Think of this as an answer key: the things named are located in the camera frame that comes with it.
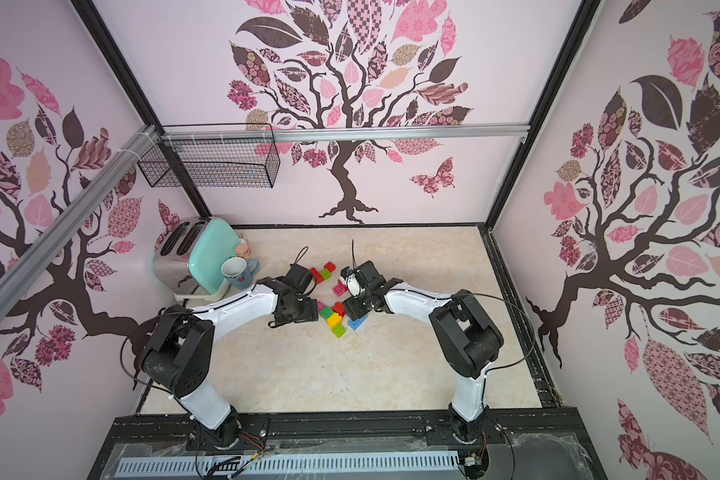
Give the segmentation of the mint green toaster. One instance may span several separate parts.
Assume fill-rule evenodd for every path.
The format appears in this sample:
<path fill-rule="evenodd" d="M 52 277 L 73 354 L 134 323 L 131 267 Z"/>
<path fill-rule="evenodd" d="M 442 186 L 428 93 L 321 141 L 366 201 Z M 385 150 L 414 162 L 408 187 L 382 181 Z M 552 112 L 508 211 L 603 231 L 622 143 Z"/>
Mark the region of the mint green toaster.
<path fill-rule="evenodd" d="M 180 219 L 158 241 L 152 272 L 174 294 L 215 294 L 225 279 L 221 266 L 241 242 L 222 218 Z"/>

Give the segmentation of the yellow lego brick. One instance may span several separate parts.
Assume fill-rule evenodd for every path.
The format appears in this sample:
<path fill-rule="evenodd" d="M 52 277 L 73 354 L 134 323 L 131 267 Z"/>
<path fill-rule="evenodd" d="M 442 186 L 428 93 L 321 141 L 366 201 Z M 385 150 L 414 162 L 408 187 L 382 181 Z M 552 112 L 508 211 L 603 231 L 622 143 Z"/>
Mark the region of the yellow lego brick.
<path fill-rule="evenodd" d="M 340 315 L 338 315 L 337 313 L 333 313 L 333 314 L 326 320 L 326 323 L 327 323 L 327 325 L 328 325 L 331 329 L 333 329 L 333 328 L 335 328 L 336 326 L 342 324 L 342 317 L 341 317 Z"/>

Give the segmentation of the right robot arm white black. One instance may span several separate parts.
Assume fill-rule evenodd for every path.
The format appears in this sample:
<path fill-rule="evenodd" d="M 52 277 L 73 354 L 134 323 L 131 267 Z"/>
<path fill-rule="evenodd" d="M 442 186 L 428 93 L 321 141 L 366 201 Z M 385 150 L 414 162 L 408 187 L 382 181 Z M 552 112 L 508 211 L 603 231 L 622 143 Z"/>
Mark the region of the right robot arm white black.
<path fill-rule="evenodd" d="M 457 374 L 456 390 L 448 406 L 453 436 L 463 444 L 484 440 L 486 429 L 495 420 L 485 403 L 489 376 L 525 362 L 531 353 L 508 364 L 495 364 L 505 340 L 478 301 L 480 295 L 466 289 L 446 295 L 398 278 L 387 280 L 372 261 L 346 267 L 340 277 L 350 294 L 343 302 L 350 319 L 358 320 L 375 311 L 405 315 L 431 326 L 444 359 Z"/>

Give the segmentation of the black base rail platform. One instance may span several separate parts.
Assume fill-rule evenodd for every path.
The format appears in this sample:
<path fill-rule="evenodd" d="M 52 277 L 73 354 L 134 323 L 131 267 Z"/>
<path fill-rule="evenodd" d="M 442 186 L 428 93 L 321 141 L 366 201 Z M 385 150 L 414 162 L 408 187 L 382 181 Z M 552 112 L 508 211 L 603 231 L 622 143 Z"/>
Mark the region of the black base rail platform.
<path fill-rule="evenodd" d="M 602 479 L 605 471 L 578 412 L 573 408 L 492 409 L 487 437 L 455 440 L 443 410 L 249 413 L 238 419 L 238 436 L 216 447 L 186 415 L 117 418 L 91 470 L 112 479 L 116 462 L 130 457 L 179 457 L 359 452 L 449 451 L 457 472 L 341 473 L 301 475 L 201 475 L 198 479 Z"/>

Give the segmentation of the aluminium frame rail back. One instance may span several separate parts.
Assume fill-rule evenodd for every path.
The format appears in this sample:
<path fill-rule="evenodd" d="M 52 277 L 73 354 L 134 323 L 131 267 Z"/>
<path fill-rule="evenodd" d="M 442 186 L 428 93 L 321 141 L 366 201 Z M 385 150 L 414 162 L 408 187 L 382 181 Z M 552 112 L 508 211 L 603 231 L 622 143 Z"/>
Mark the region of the aluminium frame rail back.
<path fill-rule="evenodd" d="M 405 127 L 363 127 L 334 129 L 274 129 L 261 130 L 195 130 L 167 131 L 161 136 L 166 142 L 200 142 L 218 140 L 222 143 L 237 140 L 263 140 L 273 143 L 319 142 L 319 141 L 359 141 L 359 140 L 398 140 L 425 138 L 480 138 L 480 137 L 520 137 L 525 138 L 530 126 L 519 123 L 492 123 L 441 126 L 405 126 Z"/>

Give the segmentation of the blue floral mug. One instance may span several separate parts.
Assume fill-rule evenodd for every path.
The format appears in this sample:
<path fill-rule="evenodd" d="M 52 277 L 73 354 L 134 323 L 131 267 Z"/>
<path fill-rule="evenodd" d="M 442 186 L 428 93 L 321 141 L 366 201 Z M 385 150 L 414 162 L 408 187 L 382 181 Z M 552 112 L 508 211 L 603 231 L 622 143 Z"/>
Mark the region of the blue floral mug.
<path fill-rule="evenodd" d="M 246 290 L 254 283 L 254 277 L 260 268 L 258 259 L 246 260 L 242 257 L 227 259 L 221 265 L 221 274 L 237 290 Z"/>

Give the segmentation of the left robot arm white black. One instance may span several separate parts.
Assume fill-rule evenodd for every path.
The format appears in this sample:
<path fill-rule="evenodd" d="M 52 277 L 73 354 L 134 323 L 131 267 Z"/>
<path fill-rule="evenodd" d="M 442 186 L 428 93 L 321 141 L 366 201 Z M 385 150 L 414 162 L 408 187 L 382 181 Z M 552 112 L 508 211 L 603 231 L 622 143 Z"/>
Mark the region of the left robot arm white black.
<path fill-rule="evenodd" d="M 220 448 L 239 436 L 238 413 L 216 389 L 209 371 L 215 343 L 235 329 L 269 317 L 269 326 L 318 320 L 318 302 L 279 279 L 206 306 L 170 307 L 156 317 L 146 344 L 137 351 L 136 370 L 165 389 Z"/>

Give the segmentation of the red long lego brick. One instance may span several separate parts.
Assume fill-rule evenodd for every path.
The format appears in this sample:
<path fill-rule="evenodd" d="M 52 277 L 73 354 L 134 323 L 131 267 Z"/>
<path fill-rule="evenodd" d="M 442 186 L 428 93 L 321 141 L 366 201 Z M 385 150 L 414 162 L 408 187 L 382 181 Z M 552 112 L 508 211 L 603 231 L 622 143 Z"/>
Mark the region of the red long lego brick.
<path fill-rule="evenodd" d="M 324 281 L 324 277 L 323 277 L 322 273 L 320 271 L 318 271 L 317 269 L 310 268 L 309 272 L 312 275 L 316 284 L 320 284 Z"/>

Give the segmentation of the pink patterned small jar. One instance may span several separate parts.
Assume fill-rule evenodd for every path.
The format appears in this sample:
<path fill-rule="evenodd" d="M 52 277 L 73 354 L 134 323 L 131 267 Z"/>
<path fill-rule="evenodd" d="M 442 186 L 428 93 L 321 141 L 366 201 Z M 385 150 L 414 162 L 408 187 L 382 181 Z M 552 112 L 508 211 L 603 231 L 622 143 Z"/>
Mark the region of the pink patterned small jar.
<path fill-rule="evenodd" d="M 244 259 L 249 259 L 252 257 L 250 246 L 245 239 L 242 239 L 240 243 L 235 247 L 235 255 Z"/>

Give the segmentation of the aluminium frame rail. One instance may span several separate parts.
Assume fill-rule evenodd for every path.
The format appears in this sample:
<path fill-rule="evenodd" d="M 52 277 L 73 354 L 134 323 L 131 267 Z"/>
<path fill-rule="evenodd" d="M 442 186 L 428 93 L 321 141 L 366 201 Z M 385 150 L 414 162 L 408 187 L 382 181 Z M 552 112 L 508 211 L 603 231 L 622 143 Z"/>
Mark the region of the aluminium frame rail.
<path fill-rule="evenodd" d="M 525 138 L 530 126 L 519 123 L 492 123 L 441 126 L 405 126 L 405 127 L 363 127 L 334 129 L 274 129 L 261 130 L 195 130 L 167 131 L 161 136 L 166 142 L 200 142 L 218 140 L 222 143 L 237 140 L 263 140 L 273 143 L 319 142 L 319 141 L 359 141 L 359 140 L 398 140 L 425 138 L 480 138 L 480 137 L 520 137 Z"/>
<path fill-rule="evenodd" d="M 55 256 L 82 227 L 127 171 L 157 145 L 155 126 L 145 125 L 120 148 L 82 192 L 0 279 L 0 322 L 30 289 Z"/>

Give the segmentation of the blue long lego brick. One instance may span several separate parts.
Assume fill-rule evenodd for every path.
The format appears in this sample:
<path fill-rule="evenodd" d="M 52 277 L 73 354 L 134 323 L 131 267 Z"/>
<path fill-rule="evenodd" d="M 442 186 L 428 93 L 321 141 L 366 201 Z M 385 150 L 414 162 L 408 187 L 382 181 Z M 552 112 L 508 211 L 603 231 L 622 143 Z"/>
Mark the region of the blue long lego brick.
<path fill-rule="evenodd" d="M 357 330 L 367 319 L 368 319 L 368 316 L 367 316 L 367 315 L 365 315 L 365 316 L 363 316 L 363 317 L 361 317 L 361 318 L 359 318 L 359 319 L 357 319 L 357 320 L 352 320 L 352 319 L 350 319 L 350 320 L 348 321 L 348 326 L 349 326 L 352 330 Z"/>

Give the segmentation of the aluminium frame rail left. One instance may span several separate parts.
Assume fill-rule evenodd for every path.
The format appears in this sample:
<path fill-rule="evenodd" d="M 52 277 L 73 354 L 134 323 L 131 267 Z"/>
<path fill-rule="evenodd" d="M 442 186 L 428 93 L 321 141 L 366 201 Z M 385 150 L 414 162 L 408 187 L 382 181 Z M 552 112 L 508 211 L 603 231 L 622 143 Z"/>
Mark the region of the aluminium frame rail left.
<path fill-rule="evenodd" d="M 127 171 L 157 145 L 155 126 L 145 125 L 120 148 L 82 192 L 0 279 L 0 322 L 30 289 L 55 256 L 82 227 Z"/>

